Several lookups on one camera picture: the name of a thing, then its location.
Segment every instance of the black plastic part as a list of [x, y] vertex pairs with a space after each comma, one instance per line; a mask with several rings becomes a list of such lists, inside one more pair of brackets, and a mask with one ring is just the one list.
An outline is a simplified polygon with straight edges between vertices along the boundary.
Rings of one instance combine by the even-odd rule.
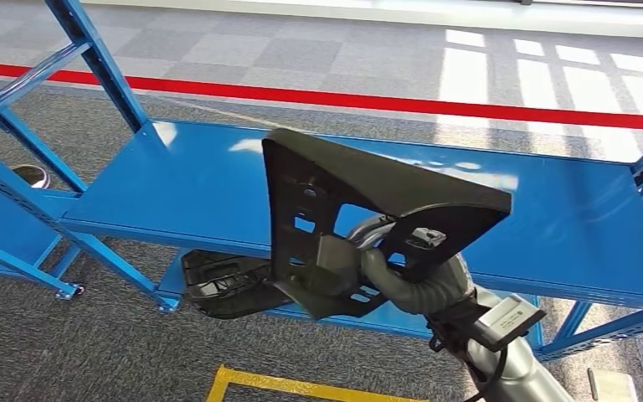
[[188, 299], [209, 317], [239, 318], [291, 302], [266, 281], [268, 260], [193, 250], [181, 265]]
[[485, 337], [476, 325], [477, 320], [489, 310], [489, 307], [477, 304], [474, 297], [469, 297], [452, 308], [426, 315], [425, 318], [428, 320], [428, 328], [433, 331], [435, 337], [442, 343], [453, 343], [453, 349], [462, 349], [467, 339], [474, 339], [490, 351], [499, 352], [514, 339], [526, 335], [533, 324], [546, 317], [546, 312], [537, 310], [504, 338], [494, 341]]
[[[354, 245], [334, 234], [344, 204], [396, 221], [378, 248], [386, 259], [400, 253], [413, 261], [405, 268], [391, 265], [409, 281], [421, 280], [431, 266], [511, 212], [509, 193], [318, 137], [275, 129], [262, 146], [272, 218], [270, 280], [315, 319], [362, 317], [386, 302], [380, 293], [365, 292], [362, 286], [373, 285], [358, 277]], [[313, 230], [298, 229], [295, 219], [313, 223]], [[416, 228], [438, 230], [447, 238], [435, 248], [417, 247], [406, 241]], [[320, 255], [340, 250], [345, 262], [334, 261], [334, 269], [320, 266], [328, 262]]]

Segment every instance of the robotic arm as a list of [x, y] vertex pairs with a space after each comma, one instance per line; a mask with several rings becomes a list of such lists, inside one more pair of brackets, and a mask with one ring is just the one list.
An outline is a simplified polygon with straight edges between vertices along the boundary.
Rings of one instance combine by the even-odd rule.
[[[362, 317], [391, 301], [422, 314], [430, 348], [467, 367], [479, 389], [467, 402], [573, 402], [522, 337], [545, 313], [475, 286], [461, 256], [511, 213], [511, 194], [285, 129], [262, 145], [271, 262], [185, 255], [188, 294], [204, 313], [236, 318], [294, 301], [314, 319]], [[377, 215], [339, 235], [345, 204]]]
[[[465, 322], [455, 320], [455, 311], [466, 311], [469, 303], [489, 309], [480, 317], [480, 321], [489, 316], [507, 316], [502, 314], [506, 308], [500, 308], [501, 298], [481, 286], [471, 284], [461, 255], [436, 266], [428, 278], [420, 283], [401, 279], [388, 268], [383, 255], [374, 249], [363, 252], [361, 270], [398, 309], [409, 314], [425, 315], [434, 334], [430, 348], [436, 352], [442, 348], [447, 350], [467, 367], [479, 389], [467, 402], [481, 398], [486, 402], [574, 401], [536, 360], [524, 338], [516, 338], [500, 352], [492, 352], [458, 328], [464, 326]], [[512, 295], [507, 304], [512, 305], [514, 314], [536, 310], [519, 296]], [[491, 330], [491, 323], [486, 327]]]

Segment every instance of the hole in plastic part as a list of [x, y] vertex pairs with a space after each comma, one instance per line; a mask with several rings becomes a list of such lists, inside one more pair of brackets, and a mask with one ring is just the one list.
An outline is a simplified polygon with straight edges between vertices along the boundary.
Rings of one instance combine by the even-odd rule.
[[361, 303], [368, 303], [371, 299], [368, 297], [365, 297], [364, 295], [359, 295], [358, 293], [354, 293], [351, 295], [351, 298], [357, 302]]
[[393, 253], [390, 258], [388, 258], [388, 261], [393, 262], [394, 264], [405, 266], [405, 255], [402, 255], [400, 253]]
[[334, 223], [334, 233], [346, 237], [348, 232], [355, 228], [357, 224], [377, 214], [370, 209], [357, 205], [344, 204], [339, 209], [337, 221]]
[[314, 231], [314, 222], [311, 222], [309, 220], [306, 220], [302, 218], [301, 216], [296, 216], [295, 217], [295, 227], [304, 230], [307, 233], [311, 233]]
[[376, 296], [378, 293], [380, 293], [380, 291], [377, 291], [377, 290], [375, 290], [375, 289], [373, 289], [371, 287], [368, 287], [368, 286], [361, 286], [361, 290], [365, 291], [367, 294], [369, 294], [371, 296]]

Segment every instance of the shelf board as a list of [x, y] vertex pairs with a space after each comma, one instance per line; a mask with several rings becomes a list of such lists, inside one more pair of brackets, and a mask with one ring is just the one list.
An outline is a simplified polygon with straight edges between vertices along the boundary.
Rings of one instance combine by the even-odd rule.
[[[266, 133], [154, 121], [61, 221], [95, 235], [268, 257]], [[643, 308], [643, 203], [629, 164], [324, 137], [512, 193], [512, 214], [463, 251], [479, 285]], [[339, 233], [368, 214], [342, 211]]]
[[[59, 214], [67, 210], [75, 201], [74, 198], [64, 196], [50, 196], [49, 199], [55, 205], [55, 212]], [[59, 234], [0, 194], [1, 250], [28, 264], [38, 266], [59, 240]], [[0, 265], [0, 271], [9, 271], [9, 269]]]

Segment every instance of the black cable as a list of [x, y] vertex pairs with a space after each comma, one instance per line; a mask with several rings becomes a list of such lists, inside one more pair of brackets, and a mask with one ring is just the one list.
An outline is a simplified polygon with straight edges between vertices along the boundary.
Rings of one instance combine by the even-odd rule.
[[479, 399], [482, 399], [485, 397], [487, 391], [491, 389], [496, 383], [499, 381], [499, 379], [502, 377], [502, 374], [504, 374], [504, 368], [507, 366], [507, 358], [509, 357], [509, 347], [505, 347], [502, 349], [502, 351], [499, 354], [499, 362], [496, 364], [496, 368], [494, 369], [494, 373], [491, 374], [491, 377], [486, 381], [486, 384], [484, 384], [483, 387], [477, 392], [474, 396], [471, 398], [465, 400], [465, 402], [476, 402]]

